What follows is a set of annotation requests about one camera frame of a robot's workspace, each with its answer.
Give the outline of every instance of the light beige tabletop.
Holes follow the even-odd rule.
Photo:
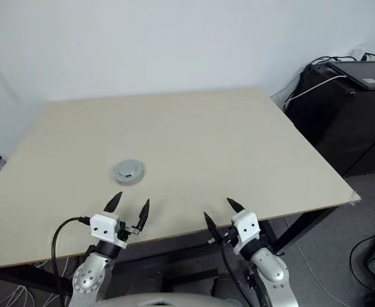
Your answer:
[[[112,177],[124,159],[143,180]],[[47,105],[0,173],[0,266],[50,258],[62,221],[92,216],[118,191],[116,213],[136,224],[150,198],[143,242],[227,225],[231,197],[259,219],[337,206],[359,196],[257,90],[95,98]],[[74,222],[58,256],[95,243]]]

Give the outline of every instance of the black cabinet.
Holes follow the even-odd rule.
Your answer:
[[[317,66],[294,96],[336,75]],[[285,113],[340,175],[375,173],[375,91],[338,78],[292,100]]]

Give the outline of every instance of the gray carpet floor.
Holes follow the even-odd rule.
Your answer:
[[[338,208],[328,216],[322,223],[316,226],[311,232],[298,241],[298,247],[304,254],[310,268],[314,272],[322,286],[338,300],[351,307],[375,306],[371,301],[371,292],[360,286],[352,277],[348,267],[348,257],[351,248],[360,240],[375,234],[375,174],[349,178],[349,184],[360,194],[362,201],[356,205],[346,205]],[[291,224],[297,216],[287,217]],[[284,218],[271,220],[272,227],[277,235],[280,235],[287,228]],[[207,233],[183,236],[168,239],[143,246],[130,247],[124,251],[119,260],[139,258],[146,255],[162,253],[175,248],[185,248],[197,242],[208,239]],[[368,272],[364,263],[371,248],[373,240],[362,244],[353,257],[353,267],[357,276],[368,286],[375,288],[375,279]],[[316,282],[309,271],[303,257],[296,246],[291,246],[285,250],[282,257],[288,265],[290,271],[291,287],[301,307],[338,307],[343,306],[330,297]],[[239,257],[228,251],[228,259],[235,271],[246,268],[246,264]],[[60,267],[65,264],[60,260]],[[75,261],[68,262],[67,272],[75,267]],[[50,264],[44,265],[46,271],[51,271]],[[218,253],[201,256],[198,258],[164,265],[161,268],[146,270],[144,274],[160,274],[171,278],[183,274],[217,269],[220,273],[226,272],[221,257]],[[127,274],[125,276],[115,276],[109,289],[109,296],[118,296],[132,292],[129,288],[124,289],[124,278],[137,280],[138,274]],[[213,279],[204,279],[193,283],[180,285],[174,288],[178,292],[194,292],[209,294]],[[134,283],[133,291],[138,291],[137,284]],[[16,285],[0,281],[0,301],[10,295]],[[32,290],[35,306],[43,306],[50,294],[38,290]],[[23,306],[25,294],[22,294],[12,306]],[[6,306],[7,300],[0,306]],[[33,306],[33,302],[28,297],[26,306]],[[57,307],[58,300],[55,299],[48,306]]]

